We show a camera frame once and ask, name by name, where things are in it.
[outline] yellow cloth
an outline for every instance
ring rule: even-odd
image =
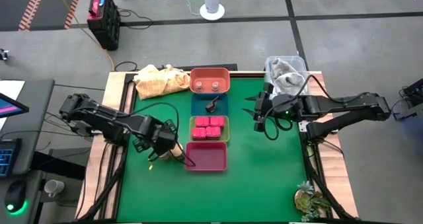
[[[146,99],[189,88],[190,76],[171,65],[160,71],[154,65],[147,65],[134,76],[134,82],[139,97]]]

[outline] towel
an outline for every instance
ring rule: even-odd
[[[140,99],[146,99],[188,89],[190,76],[171,65],[160,71],[147,65],[134,76],[134,82]]]
[[[296,95],[305,82],[304,77],[297,70],[281,59],[272,62],[272,70],[277,94]],[[303,89],[301,94],[307,94],[307,87]]]

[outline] monitor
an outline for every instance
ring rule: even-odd
[[[29,107],[0,93],[0,118],[29,112]]]

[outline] cup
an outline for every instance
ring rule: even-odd
[[[65,184],[59,180],[49,180],[44,185],[44,191],[48,194],[49,198],[54,198],[65,188]]]

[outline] wooden table frame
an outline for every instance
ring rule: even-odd
[[[106,89],[103,96],[102,104],[117,109],[126,113],[130,113],[133,109],[134,100],[136,96],[134,83],[132,79],[136,72],[111,72],[108,76]],[[230,71],[231,77],[263,77],[263,71]],[[310,74],[317,77],[317,79],[325,87],[323,75],[319,71],[310,72]],[[309,90],[313,95],[323,95],[323,91],[319,88],[314,80],[309,81]],[[332,114],[326,115],[324,118],[318,120],[319,122],[332,119]],[[328,135],[327,141],[335,144],[340,148],[340,143],[337,135]],[[103,191],[104,184],[112,173],[116,170],[119,161],[122,157],[122,147],[115,147],[106,145],[104,138],[98,135],[93,140],[93,146],[86,171],[86,190],[85,198],[83,192],[79,198],[78,208],[82,205],[81,213],[78,217],[83,216],[88,209],[94,204],[95,193],[97,197]],[[346,166],[342,154],[333,148],[320,144],[316,150],[316,159],[311,158],[313,166],[318,171],[319,175],[323,176],[323,181],[326,186],[339,202],[340,205],[354,217],[357,217],[356,205],[352,195],[350,181],[346,171]],[[108,195],[107,202],[103,204],[102,208],[96,215],[96,219],[115,219],[118,212],[118,202],[120,196],[122,179],[114,185],[112,191]]]

